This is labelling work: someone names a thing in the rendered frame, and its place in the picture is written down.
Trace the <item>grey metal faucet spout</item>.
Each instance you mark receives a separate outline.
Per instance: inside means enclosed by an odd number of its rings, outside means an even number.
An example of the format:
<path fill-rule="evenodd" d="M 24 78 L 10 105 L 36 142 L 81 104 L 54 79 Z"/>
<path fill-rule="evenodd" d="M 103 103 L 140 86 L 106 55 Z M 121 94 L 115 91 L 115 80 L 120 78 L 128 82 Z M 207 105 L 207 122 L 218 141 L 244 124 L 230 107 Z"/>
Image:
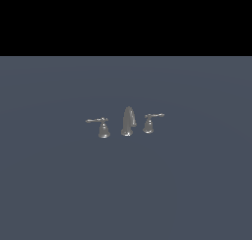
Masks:
<path fill-rule="evenodd" d="M 122 136 L 131 136 L 133 134 L 132 127 L 136 127 L 135 113 L 131 106 L 128 106 L 124 111 L 123 128 L 121 130 Z"/>

